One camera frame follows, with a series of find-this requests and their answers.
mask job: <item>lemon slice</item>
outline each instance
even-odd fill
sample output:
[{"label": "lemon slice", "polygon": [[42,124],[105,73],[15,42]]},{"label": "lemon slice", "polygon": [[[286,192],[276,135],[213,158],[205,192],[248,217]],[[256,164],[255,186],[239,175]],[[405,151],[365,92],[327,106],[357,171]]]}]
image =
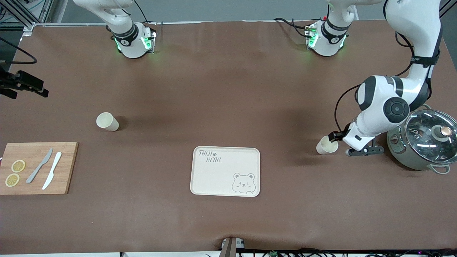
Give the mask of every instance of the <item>lemon slice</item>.
[{"label": "lemon slice", "polygon": [[10,174],[6,177],[5,184],[7,187],[13,187],[19,183],[19,175],[16,173]]},{"label": "lemon slice", "polygon": [[23,171],[25,168],[26,162],[23,160],[17,160],[11,165],[11,170],[16,173]]}]

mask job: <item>gray knife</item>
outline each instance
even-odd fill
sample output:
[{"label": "gray knife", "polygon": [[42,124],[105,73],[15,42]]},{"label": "gray knife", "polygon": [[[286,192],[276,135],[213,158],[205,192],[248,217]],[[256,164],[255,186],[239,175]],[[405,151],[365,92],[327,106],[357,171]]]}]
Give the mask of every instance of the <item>gray knife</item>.
[{"label": "gray knife", "polygon": [[41,163],[38,165],[38,167],[33,171],[32,174],[30,174],[30,176],[27,178],[26,180],[26,183],[31,183],[33,181],[33,179],[35,178],[35,176],[37,175],[38,171],[41,169],[41,167],[43,165],[45,165],[48,160],[51,158],[51,155],[53,154],[53,149],[49,149],[49,152],[46,154],[46,156],[44,157],[44,159],[41,161]]}]

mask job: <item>white knife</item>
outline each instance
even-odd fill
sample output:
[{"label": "white knife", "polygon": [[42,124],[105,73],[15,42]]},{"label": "white knife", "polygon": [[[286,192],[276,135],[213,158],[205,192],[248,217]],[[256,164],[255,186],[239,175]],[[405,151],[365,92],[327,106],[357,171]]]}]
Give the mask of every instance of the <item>white knife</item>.
[{"label": "white knife", "polygon": [[52,179],[54,178],[54,170],[55,170],[57,163],[60,160],[61,156],[62,156],[62,152],[56,153],[56,157],[54,157],[53,166],[51,167],[51,171],[49,172],[48,178],[46,179],[46,182],[44,183],[42,190],[46,189],[49,186],[49,184],[51,183]]}]

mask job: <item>green led light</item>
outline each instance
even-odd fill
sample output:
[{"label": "green led light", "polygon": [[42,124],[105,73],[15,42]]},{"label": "green led light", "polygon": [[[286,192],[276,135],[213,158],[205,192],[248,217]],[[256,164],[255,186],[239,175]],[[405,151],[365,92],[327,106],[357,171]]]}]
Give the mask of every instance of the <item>green led light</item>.
[{"label": "green led light", "polygon": [[313,48],[316,45],[317,40],[319,39],[319,34],[315,33],[310,39],[309,39],[309,47]]},{"label": "green led light", "polygon": [[151,48],[151,40],[149,40],[147,38],[143,38],[143,37],[141,37],[141,39],[142,39],[142,42],[144,44],[144,48],[150,49]]},{"label": "green led light", "polygon": [[343,39],[341,40],[341,45],[340,45],[340,48],[343,47],[344,45],[344,40],[346,39],[346,35],[343,37]]},{"label": "green led light", "polygon": [[121,47],[119,46],[119,42],[117,41],[117,39],[114,38],[114,42],[116,42],[117,49],[119,50],[119,52],[122,52]]}]

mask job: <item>pot handle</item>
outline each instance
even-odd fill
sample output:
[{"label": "pot handle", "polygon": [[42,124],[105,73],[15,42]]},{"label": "pot handle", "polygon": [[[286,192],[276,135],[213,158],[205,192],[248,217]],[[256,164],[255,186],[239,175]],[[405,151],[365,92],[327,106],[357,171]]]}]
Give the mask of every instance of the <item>pot handle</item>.
[{"label": "pot handle", "polygon": [[424,103],[421,107],[425,107],[426,109],[431,109],[430,105]]},{"label": "pot handle", "polygon": [[[431,171],[433,171],[434,173],[440,174],[440,175],[445,175],[445,174],[449,173],[449,171],[451,170],[451,168],[449,167],[449,165],[438,166],[438,165],[429,164],[429,165],[427,165],[427,167],[428,167]],[[439,172],[439,171],[436,170],[436,168],[445,168],[446,171],[445,171],[445,172]]]}]

